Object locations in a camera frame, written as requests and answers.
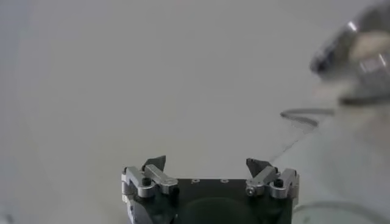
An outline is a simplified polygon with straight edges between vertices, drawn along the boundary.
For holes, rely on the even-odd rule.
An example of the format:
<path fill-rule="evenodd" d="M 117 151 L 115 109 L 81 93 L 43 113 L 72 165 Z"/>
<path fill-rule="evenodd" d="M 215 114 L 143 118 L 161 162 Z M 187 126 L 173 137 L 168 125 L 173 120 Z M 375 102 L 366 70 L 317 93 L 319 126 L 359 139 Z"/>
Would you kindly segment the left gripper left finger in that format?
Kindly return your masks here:
<path fill-rule="evenodd" d="M 140 198 L 152 198 L 157 193 L 175 195 L 179 192 L 179 181 L 164 173 L 166 156 L 149 158 L 141 166 L 127 166 L 121 174 L 121 193 Z"/>

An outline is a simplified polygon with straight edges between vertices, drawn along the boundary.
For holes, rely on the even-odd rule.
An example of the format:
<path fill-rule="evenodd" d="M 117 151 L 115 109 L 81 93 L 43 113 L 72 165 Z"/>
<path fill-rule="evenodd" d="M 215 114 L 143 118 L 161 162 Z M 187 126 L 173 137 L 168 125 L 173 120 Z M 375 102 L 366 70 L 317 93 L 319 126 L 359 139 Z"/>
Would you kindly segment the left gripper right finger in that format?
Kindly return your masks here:
<path fill-rule="evenodd" d="M 246 159 L 252 178 L 246 180 L 246 194 L 249 197 L 264 195 L 266 192 L 275 199 L 298 199 L 299 174 L 294 169 L 279 171 L 268 161 Z"/>

